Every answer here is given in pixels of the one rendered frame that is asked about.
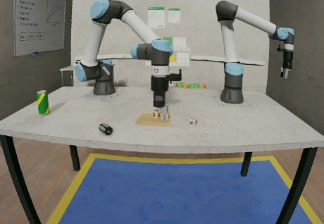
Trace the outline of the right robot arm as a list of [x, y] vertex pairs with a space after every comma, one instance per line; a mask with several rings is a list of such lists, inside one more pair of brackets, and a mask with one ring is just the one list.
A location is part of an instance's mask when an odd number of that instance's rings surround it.
[[134, 44], [131, 56], [138, 60], [151, 60], [152, 66], [169, 66], [169, 56], [173, 55], [173, 46], [168, 40], [162, 40], [137, 16], [136, 11], [122, 1], [96, 0], [90, 9], [93, 21], [84, 57], [75, 67], [80, 82], [96, 80], [94, 95], [115, 94], [112, 82], [112, 61], [97, 59], [106, 26], [112, 19], [127, 23], [145, 44]]

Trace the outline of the green and yellow drink can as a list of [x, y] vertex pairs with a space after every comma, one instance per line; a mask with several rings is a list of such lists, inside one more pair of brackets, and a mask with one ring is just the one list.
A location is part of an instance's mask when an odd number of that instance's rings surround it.
[[49, 100], [48, 94], [46, 90], [38, 91], [37, 92], [37, 105], [38, 111], [41, 116], [45, 116], [49, 114]]

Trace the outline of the tan flat mat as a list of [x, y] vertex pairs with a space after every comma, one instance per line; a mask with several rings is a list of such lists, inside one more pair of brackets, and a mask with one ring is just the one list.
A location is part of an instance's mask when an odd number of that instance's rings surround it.
[[152, 125], [152, 126], [162, 126], [168, 127], [172, 115], [169, 115], [167, 121], [162, 121], [160, 118], [152, 118], [152, 113], [142, 113], [135, 125]]

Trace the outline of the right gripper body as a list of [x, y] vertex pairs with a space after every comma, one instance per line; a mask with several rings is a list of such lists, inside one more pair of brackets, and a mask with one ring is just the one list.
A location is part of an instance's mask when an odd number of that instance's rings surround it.
[[169, 66], [151, 66], [151, 90], [154, 91], [154, 107], [164, 107], [166, 104], [166, 91], [169, 90], [169, 81], [181, 81], [179, 74], [169, 74]]

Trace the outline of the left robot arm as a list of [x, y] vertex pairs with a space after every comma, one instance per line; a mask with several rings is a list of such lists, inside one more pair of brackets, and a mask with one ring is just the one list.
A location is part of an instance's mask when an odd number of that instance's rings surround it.
[[220, 100], [228, 104], [242, 104], [244, 101], [242, 94], [244, 70], [237, 58], [233, 29], [235, 19], [241, 20], [242, 22], [268, 33], [269, 39], [284, 41], [284, 44], [294, 45], [294, 30], [291, 28], [280, 28], [257, 15], [241, 9], [239, 6], [229, 1], [219, 1], [216, 4], [216, 14], [221, 26], [225, 51], [225, 60], [223, 61], [225, 86]]

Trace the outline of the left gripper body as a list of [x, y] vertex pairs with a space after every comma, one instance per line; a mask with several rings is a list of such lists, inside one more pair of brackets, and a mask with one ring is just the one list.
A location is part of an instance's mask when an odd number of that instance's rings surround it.
[[294, 45], [292, 44], [284, 44], [283, 49], [281, 49], [279, 44], [279, 48], [277, 48], [277, 51], [283, 52], [283, 58], [284, 58], [282, 64], [283, 68], [292, 69], [293, 48]]

